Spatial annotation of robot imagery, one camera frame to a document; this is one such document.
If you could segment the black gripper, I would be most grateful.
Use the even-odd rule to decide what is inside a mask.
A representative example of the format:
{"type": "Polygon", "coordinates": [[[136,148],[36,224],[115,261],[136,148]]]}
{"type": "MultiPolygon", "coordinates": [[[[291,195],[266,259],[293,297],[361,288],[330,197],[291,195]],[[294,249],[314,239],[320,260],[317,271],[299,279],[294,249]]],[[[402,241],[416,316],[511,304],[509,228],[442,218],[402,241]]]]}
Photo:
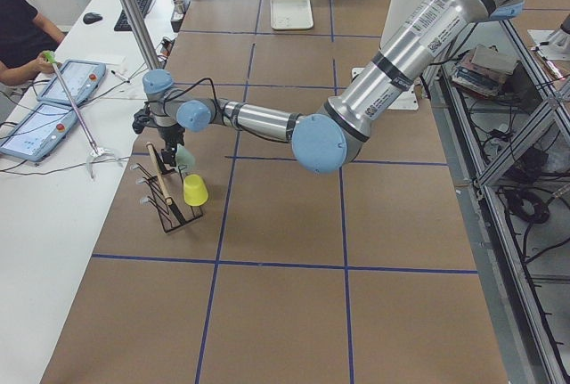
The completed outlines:
{"type": "Polygon", "coordinates": [[[179,124],[170,127],[159,127],[159,136],[165,146],[160,150],[162,161],[169,166],[176,166],[176,153],[179,145],[184,145],[184,128],[179,124]]]}

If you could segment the person's hand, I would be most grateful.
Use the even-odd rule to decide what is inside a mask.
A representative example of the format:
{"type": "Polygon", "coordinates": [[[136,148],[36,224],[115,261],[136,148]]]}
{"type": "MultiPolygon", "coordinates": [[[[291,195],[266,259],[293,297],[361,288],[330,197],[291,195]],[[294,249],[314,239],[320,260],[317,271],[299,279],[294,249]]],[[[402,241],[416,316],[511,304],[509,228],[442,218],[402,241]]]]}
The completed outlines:
{"type": "Polygon", "coordinates": [[[48,61],[44,53],[40,53],[34,60],[35,71],[38,73],[52,74],[54,73],[53,64],[48,61]]]}

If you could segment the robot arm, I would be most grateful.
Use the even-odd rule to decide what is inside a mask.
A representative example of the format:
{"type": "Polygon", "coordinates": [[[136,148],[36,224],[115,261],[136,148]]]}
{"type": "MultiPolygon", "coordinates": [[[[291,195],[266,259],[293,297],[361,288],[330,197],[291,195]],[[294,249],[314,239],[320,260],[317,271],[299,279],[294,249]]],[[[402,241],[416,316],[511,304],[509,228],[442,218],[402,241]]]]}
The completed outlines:
{"type": "Polygon", "coordinates": [[[244,102],[193,98],[179,90],[164,69],[143,78],[147,100],[134,115],[133,130],[158,130],[167,164],[175,165],[186,130],[215,124],[270,142],[288,143],[307,170],[328,174],[354,160],[371,136],[371,126],[470,23],[501,20],[520,13],[524,0],[422,0],[339,96],[303,116],[244,102]]]}

